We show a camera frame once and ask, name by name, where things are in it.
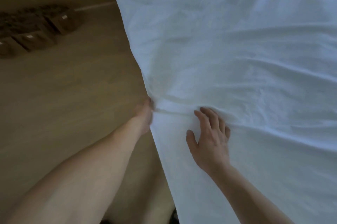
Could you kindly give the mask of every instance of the white baseboard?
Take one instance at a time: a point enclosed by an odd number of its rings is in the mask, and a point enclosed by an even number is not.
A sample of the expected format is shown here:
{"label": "white baseboard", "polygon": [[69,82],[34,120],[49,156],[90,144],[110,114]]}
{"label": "white baseboard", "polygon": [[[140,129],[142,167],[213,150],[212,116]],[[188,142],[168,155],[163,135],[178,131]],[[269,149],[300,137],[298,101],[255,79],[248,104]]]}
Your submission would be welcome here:
{"label": "white baseboard", "polygon": [[104,2],[101,4],[97,4],[97,5],[92,5],[92,6],[85,6],[85,7],[81,7],[81,8],[76,8],[75,11],[83,11],[83,10],[88,10],[88,9],[95,9],[95,8],[102,8],[105,6],[110,6],[113,4],[117,4],[116,1],[110,1],[110,2]]}

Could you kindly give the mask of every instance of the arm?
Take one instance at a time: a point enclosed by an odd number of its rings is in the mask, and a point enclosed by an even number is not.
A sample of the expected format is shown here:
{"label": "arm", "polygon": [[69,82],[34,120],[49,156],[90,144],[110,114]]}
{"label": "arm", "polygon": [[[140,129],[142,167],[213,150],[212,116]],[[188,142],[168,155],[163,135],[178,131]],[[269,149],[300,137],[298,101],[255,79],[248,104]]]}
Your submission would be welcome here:
{"label": "arm", "polygon": [[230,165],[227,142],[230,129],[211,109],[195,111],[200,120],[201,135],[197,143],[192,131],[186,141],[197,165],[223,192],[242,224],[293,223],[234,167]]}
{"label": "arm", "polygon": [[7,223],[99,223],[139,137],[149,130],[148,99],[115,131],[58,165],[18,203]]}

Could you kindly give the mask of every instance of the floor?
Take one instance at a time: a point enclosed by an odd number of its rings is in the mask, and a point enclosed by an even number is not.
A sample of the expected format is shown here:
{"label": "floor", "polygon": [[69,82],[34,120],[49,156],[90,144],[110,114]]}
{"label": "floor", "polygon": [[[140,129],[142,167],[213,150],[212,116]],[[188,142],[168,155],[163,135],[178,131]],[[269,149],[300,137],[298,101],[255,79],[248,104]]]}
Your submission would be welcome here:
{"label": "floor", "polygon": [[[54,47],[0,60],[0,217],[53,167],[126,121],[146,96],[118,7],[83,16]],[[106,217],[166,224],[173,208],[149,133]]]}

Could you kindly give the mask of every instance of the bed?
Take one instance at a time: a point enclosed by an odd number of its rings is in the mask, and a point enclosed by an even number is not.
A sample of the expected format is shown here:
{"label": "bed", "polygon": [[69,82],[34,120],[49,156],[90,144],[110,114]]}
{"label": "bed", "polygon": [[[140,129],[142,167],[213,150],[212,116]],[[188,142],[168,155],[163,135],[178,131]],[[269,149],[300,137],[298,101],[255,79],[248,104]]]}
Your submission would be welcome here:
{"label": "bed", "polygon": [[337,0],[117,0],[181,224],[239,223],[185,137],[209,106],[231,163],[295,223],[337,220]]}

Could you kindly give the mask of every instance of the brown box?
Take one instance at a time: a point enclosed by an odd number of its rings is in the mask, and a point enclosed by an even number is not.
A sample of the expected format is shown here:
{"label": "brown box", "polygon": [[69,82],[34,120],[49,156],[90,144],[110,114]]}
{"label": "brown box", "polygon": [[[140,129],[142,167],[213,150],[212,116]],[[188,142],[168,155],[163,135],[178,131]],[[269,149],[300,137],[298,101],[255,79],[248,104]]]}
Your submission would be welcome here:
{"label": "brown box", "polygon": [[82,24],[81,18],[73,9],[54,9],[45,13],[44,17],[62,35],[75,31]]}
{"label": "brown box", "polygon": [[0,58],[12,58],[27,52],[12,37],[0,37]]}
{"label": "brown box", "polygon": [[20,28],[12,28],[12,37],[28,51],[56,44],[54,35],[43,23],[22,24]]}

